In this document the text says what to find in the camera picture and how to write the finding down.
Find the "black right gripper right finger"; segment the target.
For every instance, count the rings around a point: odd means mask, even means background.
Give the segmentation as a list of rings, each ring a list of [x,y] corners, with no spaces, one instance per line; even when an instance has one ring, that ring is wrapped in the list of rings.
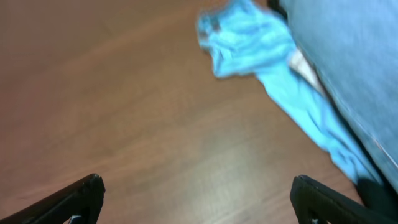
[[[363,204],[306,175],[296,176],[290,201],[300,224],[397,224],[397,194],[366,178],[356,186]]]

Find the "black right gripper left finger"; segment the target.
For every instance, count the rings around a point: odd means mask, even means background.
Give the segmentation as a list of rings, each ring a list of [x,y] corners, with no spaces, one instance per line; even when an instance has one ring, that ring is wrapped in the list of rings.
[[[96,224],[103,206],[104,193],[102,177],[90,174],[1,219],[1,224]]]

